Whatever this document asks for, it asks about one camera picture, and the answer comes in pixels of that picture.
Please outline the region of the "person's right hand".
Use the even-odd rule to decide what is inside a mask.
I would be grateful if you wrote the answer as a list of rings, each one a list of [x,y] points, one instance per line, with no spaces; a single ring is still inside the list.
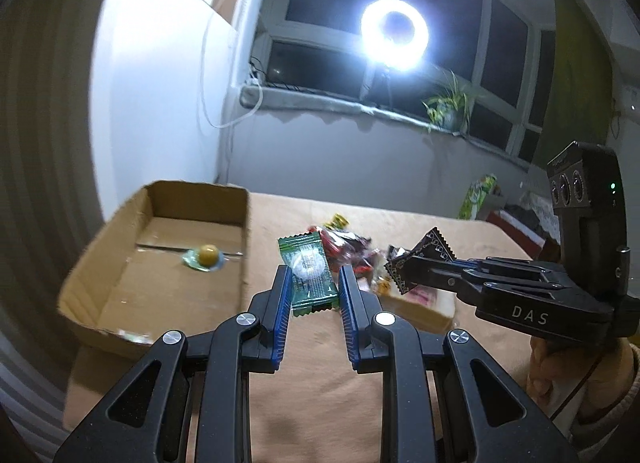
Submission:
[[[551,415],[553,385],[575,381],[587,375],[598,354],[573,349],[552,351],[543,339],[530,339],[532,356],[526,381],[526,393]],[[618,405],[631,390],[639,369],[638,351],[628,339],[616,339],[614,347],[605,348],[597,367],[584,384],[585,396],[579,409],[584,420],[598,419]]]

